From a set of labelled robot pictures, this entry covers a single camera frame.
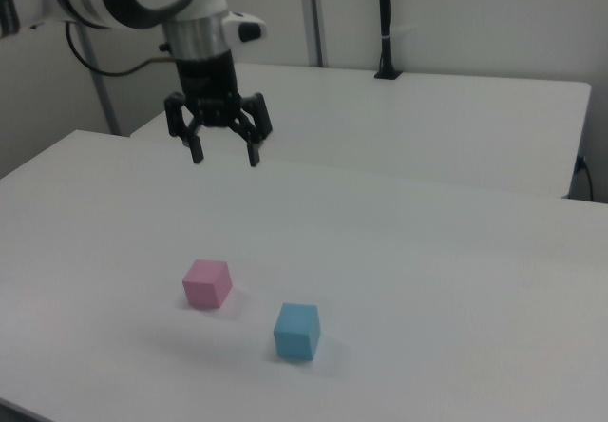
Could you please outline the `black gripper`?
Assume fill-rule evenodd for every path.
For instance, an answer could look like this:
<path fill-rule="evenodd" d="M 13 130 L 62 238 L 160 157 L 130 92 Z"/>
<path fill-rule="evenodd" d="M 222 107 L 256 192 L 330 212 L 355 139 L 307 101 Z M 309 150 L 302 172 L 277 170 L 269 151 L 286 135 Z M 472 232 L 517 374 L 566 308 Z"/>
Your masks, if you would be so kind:
<path fill-rule="evenodd" d="M 249 164 L 256 167 L 259 149 L 273 125 L 261 93 L 240 98 L 232 53 L 204 60 L 178 60 L 176 67 L 183 94 L 174 92 L 164 100 L 169 135 L 180 138 L 190 150 L 193 163 L 199 164 L 204 159 L 198 136 L 200 123 L 230 128 L 245 141 Z M 183 118 L 184 106 L 194 116 L 189 125 Z"/>

